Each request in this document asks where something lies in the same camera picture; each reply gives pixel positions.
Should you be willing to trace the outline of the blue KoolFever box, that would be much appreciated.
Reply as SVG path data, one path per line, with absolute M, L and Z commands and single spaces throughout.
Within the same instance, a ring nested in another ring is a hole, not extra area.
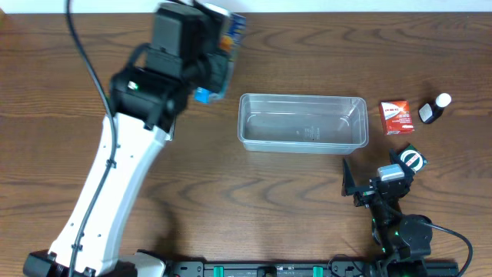
M 194 100 L 196 102 L 210 104 L 225 97 L 234 73 L 234 64 L 238 57 L 245 28 L 246 18 L 237 13 L 232 13 L 230 24 L 227 30 L 223 32 L 220 44 L 221 48 L 228 53 L 229 57 L 228 70 L 224 84 L 222 85 L 220 92 L 212 92 L 205 88 L 197 88 L 194 92 Z

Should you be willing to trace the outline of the white Panadol box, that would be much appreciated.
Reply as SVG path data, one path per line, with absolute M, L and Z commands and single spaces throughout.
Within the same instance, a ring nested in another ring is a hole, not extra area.
M 167 132 L 167 138 L 166 138 L 167 141 L 172 141 L 173 138 L 174 138 L 174 135 L 175 135 L 175 124 L 176 124 L 176 120 L 174 120 L 172 122 L 172 124 L 170 126 L 170 129 Z

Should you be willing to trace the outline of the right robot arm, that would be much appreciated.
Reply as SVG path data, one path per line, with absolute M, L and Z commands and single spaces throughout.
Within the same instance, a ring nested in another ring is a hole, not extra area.
M 389 151 L 390 164 L 380 167 L 366 185 L 357 185 L 346 159 L 343 160 L 341 194 L 352 196 L 356 207 L 371 211 L 372 237 L 383 255 L 361 270 L 363 276 L 427 275 L 424 257 L 431 253 L 433 232 L 429 218 L 404 215 L 399 200 L 411 188 L 415 172 Z

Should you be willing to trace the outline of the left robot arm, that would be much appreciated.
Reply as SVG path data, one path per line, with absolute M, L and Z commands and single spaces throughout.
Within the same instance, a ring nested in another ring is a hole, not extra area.
M 221 47 L 231 13 L 210 3 L 159 5 L 152 39 L 130 54 L 101 90 L 105 117 L 98 151 L 76 206 L 47 250 L 32 252 L 26 276 L 169 276 L 155 254 L 119 253 L 122 235 L 153 161 L 198 88 L 222 90 L 230 64 Z

